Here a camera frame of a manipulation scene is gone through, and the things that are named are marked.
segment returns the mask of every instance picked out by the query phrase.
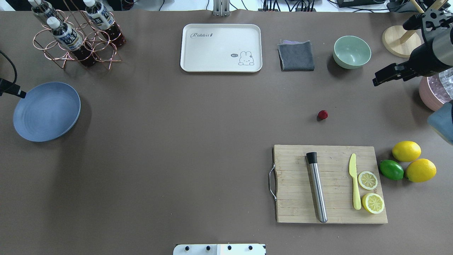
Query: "folded cloth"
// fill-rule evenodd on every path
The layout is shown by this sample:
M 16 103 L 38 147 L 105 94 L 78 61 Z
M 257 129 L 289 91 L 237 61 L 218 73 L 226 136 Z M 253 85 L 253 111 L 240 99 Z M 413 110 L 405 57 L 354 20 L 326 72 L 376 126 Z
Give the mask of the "folded cloth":
M 313 71 L 314 62 L 310 41 L 283 41 L 278 45 L 283 71 Z

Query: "lemon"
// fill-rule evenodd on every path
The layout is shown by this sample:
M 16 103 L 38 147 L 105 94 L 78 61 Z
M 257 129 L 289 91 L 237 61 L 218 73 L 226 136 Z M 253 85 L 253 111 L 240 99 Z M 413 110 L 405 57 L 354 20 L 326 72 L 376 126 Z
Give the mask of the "lemon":
M 358 177 L 359 184 L 366 190 L 374 190 L 377 187 L 377 177 L 374 173 L 363 171 Z
M 384 210 L 384 199 L 375 193 L 368 193 L 362 197 L 362 205 L 370 213 L 378 214 Z
M 406 177 L 409 181 L 423 182 L 436 175 L 436 166 L 426 158 L 418 159 L 409 164 L 406 169 Z
M 416 142 L 402 141 L 393 147 L 392 154 L 399 161 L 410 162 L 420 157 L 422 149 Z

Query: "wooden stand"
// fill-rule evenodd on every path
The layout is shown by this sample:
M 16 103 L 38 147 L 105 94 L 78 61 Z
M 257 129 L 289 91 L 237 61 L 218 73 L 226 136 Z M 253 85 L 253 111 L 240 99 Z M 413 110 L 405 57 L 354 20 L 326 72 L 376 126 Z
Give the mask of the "wooden stand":
M 410 1 L 419 13 L 424 13 L 415 0 Z M 438 10 L 446 2 L 447 0 L 437 0 L 430 6 L 430 9 Z M 399 25 L 391 26 L 384 31 L 382 43 L 390 53 L 402 58 L 410 57 L 410 53 L 422 44 L 420 36 L 415 33 L 415 30 L 406 31 L 403 26 Z

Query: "stainless steel muddler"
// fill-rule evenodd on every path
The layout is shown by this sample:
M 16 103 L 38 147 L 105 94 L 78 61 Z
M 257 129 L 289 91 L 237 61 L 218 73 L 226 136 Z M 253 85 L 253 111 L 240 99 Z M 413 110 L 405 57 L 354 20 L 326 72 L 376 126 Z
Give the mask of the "stainless steel muddler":
M 326 223 L 327 212 L 324 204 L 323 186 L 321 185 L 321 178 L 319 177 L 318 158 L 316 152 L 307 153 L 307 159 L 310 165 L 312 183 L 314 185 L 316 207 L 318 209 L 317 217 L 320 222 Z

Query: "rabbit cartoon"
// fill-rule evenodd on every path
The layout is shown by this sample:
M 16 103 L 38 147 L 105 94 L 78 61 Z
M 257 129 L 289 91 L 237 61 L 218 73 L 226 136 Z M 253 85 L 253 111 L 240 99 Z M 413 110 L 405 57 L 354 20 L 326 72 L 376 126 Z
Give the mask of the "rabbit cartoon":
M 252 57 L 252 52 L 250 51 L 242 51 L 241 52 L 241 58 L 239 58 L 239 64 L 238 65 L 254 65 L 255 63 L 253 62 L 253 57 Z

